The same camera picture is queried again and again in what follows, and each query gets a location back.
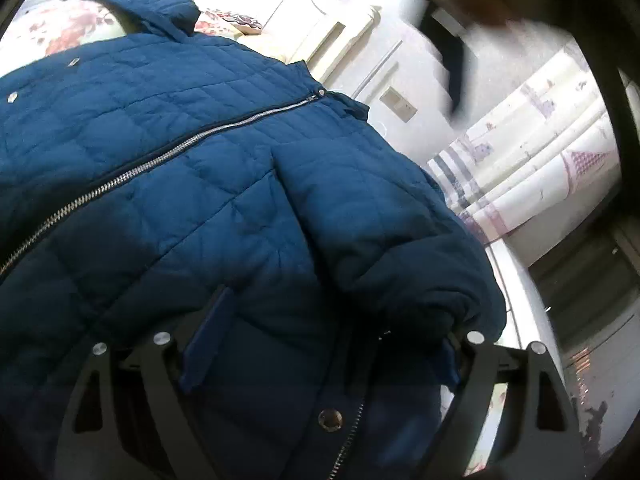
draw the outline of blue quilted jacket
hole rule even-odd
[[[224,285],[185,395],[227,477],[407,478],[455,382],[444,336],[505,324],[482,247],[303,63],[194,34],[191,0],[97,1],[140,32],[0,78],[0,415],[51,474],[93,345]]]

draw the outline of patterned curtain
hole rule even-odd
[[[627,94],[638,121],[635,87]],[[609,116],[577,44],[569,42],[424,169],[485,244],[619,173]]]

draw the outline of snap button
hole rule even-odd
[[[171,341],[171,334],[168,332],[158,332],[154,336],[154,343],[158,346],[164,346]]]
[[[105,343],[96,343],[92,348],[91,352],[94,355],[102,355],[107,351],[107,345]]]
[[[330,410],[322,410],[320,415],[318,415],[318,424],[328,433],[340,430],[343,423],[342,413],[333,408]]]

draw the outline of bolt head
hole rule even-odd
[[[544,355],[546,352],[546,346],[540,341],[534,341],[531,343],[531,349],[538,355]]]
[[[164,346],[169,341],[171,341],[171,334],[169,334],[168,332],[158,332],[154,336],[154,343],[158,346]]]
[[[94,355],[102,355],[107,351],[106,343],[96,343],[92,348],[91,352]]]
[[[469,332],[466,335],[466,340],[469,341],[472,345],[481,345],[484,343],[484,336],[482,333],[473,330],[473,332]]]

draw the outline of black metal frame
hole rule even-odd
[[[176,386],[181,355],[205,314],[187,316],[165,344],[148,338],[132,351],[89,356],[62,425],[58,480],[225,478],[203,451]],[[499,383],[508,394],[489,463],[468,478],[583,476],[577,421],[542,343],[516,350],[464,340],[458,356],[460,389],[414,480],[463,478]]]
[[[543,351],[536,353],[533,348]],[[414,480],[459,480],[476,448],[496,384],[508,384],[485,469],[469,480],[577,480],[584,477],[577,419],[549,352],[475,345],[459,351],[465,378]]]

